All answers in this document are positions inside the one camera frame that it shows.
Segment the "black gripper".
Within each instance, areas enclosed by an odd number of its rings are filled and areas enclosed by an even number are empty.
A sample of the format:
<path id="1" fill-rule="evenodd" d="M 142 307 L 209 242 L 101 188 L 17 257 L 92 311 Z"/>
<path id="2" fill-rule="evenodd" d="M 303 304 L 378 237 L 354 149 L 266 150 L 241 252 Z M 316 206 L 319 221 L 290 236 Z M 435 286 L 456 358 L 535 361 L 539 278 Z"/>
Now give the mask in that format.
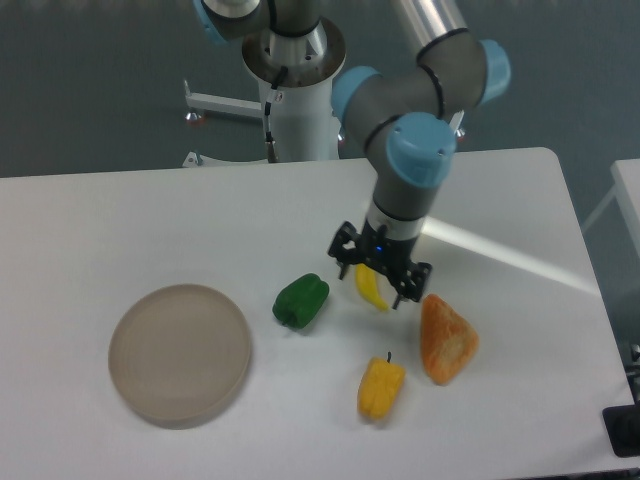
<path id="1" fill-rule="evenodd" d="M 336 231 L 327 253 L 336 260 L 340 280 L 352 265 L 361 262 L 362 254 L 367 266 L 390 279 L 396 291 L 392 309 L 396 310 L 403 301 L 422 299 L 432 273 L 430 263 L 411 260 L 416 241 L 416 237 L 390 239 L 385 226 L 375 230 L 369 222 L 364 223 L 359 234 L 353 224 L 345 221 Z"/>

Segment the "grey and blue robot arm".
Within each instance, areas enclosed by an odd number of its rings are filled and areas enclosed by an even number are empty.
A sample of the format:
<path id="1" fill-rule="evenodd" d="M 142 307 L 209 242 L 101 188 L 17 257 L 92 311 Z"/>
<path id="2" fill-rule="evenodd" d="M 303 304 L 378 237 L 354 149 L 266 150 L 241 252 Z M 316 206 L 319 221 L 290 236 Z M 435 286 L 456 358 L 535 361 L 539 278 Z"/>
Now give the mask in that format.
<path id="1" fill-rule="evenodd" d="M 387 78 L 346 68 L 346 45 L 316 1 L 197 1 L 215 44 L 242 43 L 259 86 L 257 110 L 270 163 L 325 160 L 346 134 L 377 180 L 364 224 L 342 225 L 328 253 L 342 271 L 365 265 L 398 301 L 419 301 L 432 268 L 412 250 L 457 149 L 462 114 L 500 95 L 511 65 L 495 41 L 468 30 L 453 1 L 396 1 L 414 69 Z"/>

